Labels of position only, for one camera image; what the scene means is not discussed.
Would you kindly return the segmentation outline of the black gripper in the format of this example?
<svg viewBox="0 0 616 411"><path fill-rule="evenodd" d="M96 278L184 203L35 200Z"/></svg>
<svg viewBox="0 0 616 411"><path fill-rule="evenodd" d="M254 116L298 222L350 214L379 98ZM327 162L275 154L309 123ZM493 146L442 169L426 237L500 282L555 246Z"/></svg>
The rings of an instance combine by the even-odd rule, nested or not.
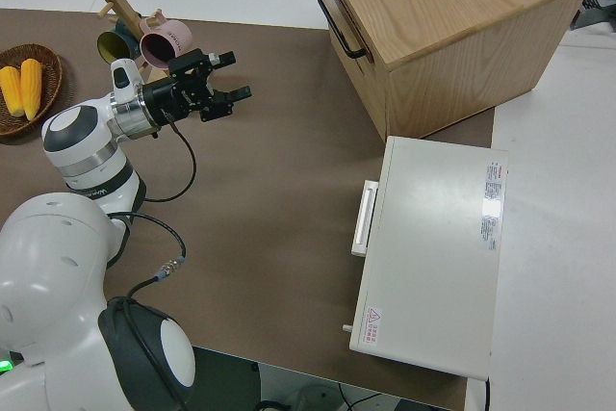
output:
<svg viewBox="0 0 616 411"><path fill-rule="evenodd" d="M142 87L145 108L155 123L171 123L199 112L202 122L231 116L234 105L252 95L250 86L231 91L210 90L207 79L213 69L236 62L233 51L209 53L196 48L168 64L169 76Z"/></svg>

